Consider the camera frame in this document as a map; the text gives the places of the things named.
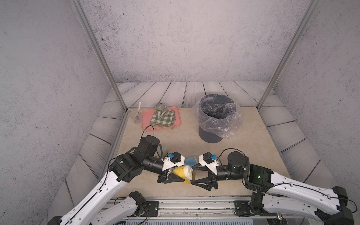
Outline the blue pencil sharpener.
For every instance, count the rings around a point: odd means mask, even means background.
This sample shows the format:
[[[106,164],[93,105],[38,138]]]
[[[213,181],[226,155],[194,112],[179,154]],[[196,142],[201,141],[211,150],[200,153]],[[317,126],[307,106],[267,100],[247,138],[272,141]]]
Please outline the blue pencil sharpener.
[[[196,157],[189,157],[185,160],[185,164],[190,166],[190,167],[193,167],[195,166],[196,164],[198,164],[198,160]]]

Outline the green white pencil sharpener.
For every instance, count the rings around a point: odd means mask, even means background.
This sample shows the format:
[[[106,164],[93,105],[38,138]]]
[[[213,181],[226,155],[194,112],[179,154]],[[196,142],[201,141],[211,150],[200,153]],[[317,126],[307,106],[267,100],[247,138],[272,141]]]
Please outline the green white pencil sharpener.
[[[168,150],[168,148],[167,148],[165,145],[161,145],[161,144],[160,144],[160,145],[157,147],[157,153],[158,153],[158,156],[159,156],[160,158],[164,158],[164,157],[168,156],[169,150]]]

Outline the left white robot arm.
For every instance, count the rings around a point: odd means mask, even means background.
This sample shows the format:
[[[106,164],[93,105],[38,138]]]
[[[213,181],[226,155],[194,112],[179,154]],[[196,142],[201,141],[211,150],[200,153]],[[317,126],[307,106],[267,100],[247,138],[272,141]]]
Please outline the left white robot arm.
[[[183,182],[184,178],[174,174],[173,168],[184,164],[185,157],[178,152],[164,156],[160,140],[154,135],[143,136],[138,146],[109,161],[104,177],[78,205],[62,217],[53,217],[48,224],[113,225],[133,215],[149,217],[147,201],[139,191],[131,192],[122,202],[105,211],[102,208],[144,170],[157,174],[158,183]]]

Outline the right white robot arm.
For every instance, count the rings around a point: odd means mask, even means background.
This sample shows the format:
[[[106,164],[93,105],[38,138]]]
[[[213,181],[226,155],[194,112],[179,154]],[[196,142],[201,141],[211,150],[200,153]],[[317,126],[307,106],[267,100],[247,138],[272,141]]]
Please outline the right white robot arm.
[[[208,176],[192,185],[208,191],[218,189],[219,181],[242,181],[253,193],[247,204],[235,208],[238,217],[292,214],[311,218],[325,225],[353,225],[353,211],[348,208],[347,192],[343,187],[322,188],[283,176],[269,168],[250,163],[240,150],[231,148],[226,165],[219,156],[209,152],[200,155],[195,170],[207,171]]]

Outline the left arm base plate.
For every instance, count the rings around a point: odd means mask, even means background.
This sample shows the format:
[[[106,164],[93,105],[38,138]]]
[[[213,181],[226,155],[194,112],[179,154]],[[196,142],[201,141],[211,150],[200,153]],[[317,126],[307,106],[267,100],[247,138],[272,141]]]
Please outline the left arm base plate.
[[[159,201],[147,201],[145,204],[138,206],[136,211],[129,217],[157,217],[159,210]]]

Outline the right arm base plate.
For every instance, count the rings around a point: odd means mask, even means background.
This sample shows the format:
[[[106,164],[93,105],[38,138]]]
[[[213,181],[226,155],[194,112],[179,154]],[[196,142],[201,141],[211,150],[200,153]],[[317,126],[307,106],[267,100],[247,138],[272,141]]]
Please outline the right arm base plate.
[[[234,201],[234,214],[241,218],[255,216],[250,201]]]

